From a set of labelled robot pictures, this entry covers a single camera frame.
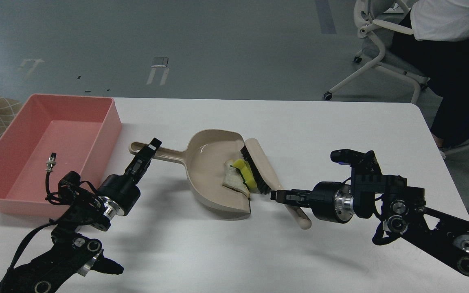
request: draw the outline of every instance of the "white shirt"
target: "white shirt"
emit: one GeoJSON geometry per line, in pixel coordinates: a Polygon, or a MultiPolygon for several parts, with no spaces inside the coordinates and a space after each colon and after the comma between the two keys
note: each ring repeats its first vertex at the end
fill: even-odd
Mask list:
{"type": "Polygon", "coordinates": [[[418,41],[469,39],[469,0],[419,0],[410,20],[418,41]]]}

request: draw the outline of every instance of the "chair wheel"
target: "chair wheel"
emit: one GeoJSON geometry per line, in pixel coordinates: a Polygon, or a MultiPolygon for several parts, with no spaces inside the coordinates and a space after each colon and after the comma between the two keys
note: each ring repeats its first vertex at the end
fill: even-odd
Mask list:
{"type": "Polygon", "coordinates": [[[326,93],[323,95],[323,98],[324,98],[326,101],[331,100],[331,98],[332,98],[332,93],[331,93],[331,92],[326,92],[326,93]]]}

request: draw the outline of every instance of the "pink plastic bin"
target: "pink plastic bin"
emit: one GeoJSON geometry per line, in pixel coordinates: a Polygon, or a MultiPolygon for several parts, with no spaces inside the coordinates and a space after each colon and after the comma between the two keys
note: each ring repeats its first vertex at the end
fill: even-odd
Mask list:
{"type": "Polygon", "coordinates": [[[57,153],[50,190],[69,171],[95,187],[121,132],[112,98],[34,94],[0,139],[0,212],[59,217],[45,200],[46,161],[57,153]]]}

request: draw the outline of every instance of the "gray floor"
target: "gray floor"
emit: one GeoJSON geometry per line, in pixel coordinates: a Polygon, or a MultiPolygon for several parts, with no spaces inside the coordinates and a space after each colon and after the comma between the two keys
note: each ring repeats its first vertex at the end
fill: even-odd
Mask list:
{"type": "MultiPolygon", "coordinates": [[[[39,92],[320,101],[359,68],[352,63],[361,46],[353,5],[354,0],[0,1],[0,95],[21,101],[39,92]],[[162,69],[147,85],[154,57],[169,58],[164,85],[162,69]]],[[[410,97],[410,86],[370,72],[333,100],[410,97]]],[[[428,124],[440,101],[430,90],[419,99],[428,124]]],[[[469,150],[445,161],[469,212],[469,150]]]]}

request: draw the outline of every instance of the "hand brush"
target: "hand brush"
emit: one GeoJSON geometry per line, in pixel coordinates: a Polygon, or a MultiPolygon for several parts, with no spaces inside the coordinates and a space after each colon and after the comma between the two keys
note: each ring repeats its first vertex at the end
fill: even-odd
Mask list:
{"type": "MultiPolygon", "coordinates": [[[[244,160],[246,160],[253,171],[258,190],[263,195],[270,193],[271,190],[284,189],[280,184],[276,172],[272,168],[267,156],[265,155],[259,142],[250,138],[245,141],[244,147],[240,150],[244,160]]],[[[307,230],[311,227],[311,220],[305,215],[305,212],[298,206],[285,206],[294,217],[300,228],[307,230]]]]}

